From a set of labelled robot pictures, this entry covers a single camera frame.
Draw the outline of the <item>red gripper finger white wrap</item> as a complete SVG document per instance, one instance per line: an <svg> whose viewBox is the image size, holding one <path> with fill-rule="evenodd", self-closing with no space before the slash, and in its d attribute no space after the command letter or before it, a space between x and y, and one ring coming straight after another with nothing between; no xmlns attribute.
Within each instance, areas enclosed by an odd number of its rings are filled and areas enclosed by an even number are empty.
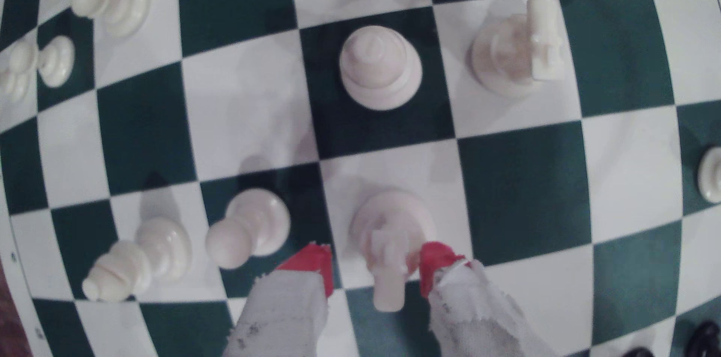
<svg viewBox="0 0 721 357"><path fill-rule="evenodd" d="M441 356L557 356L479 260L442 242L424 243L419 260L420 291Z"/></svg>
<svg viewBox="0 0 721 357"><path fill-rule="evenodd" d="M223 356L317 356L334 291L332 249L311 242L259 277Z"/></svg>

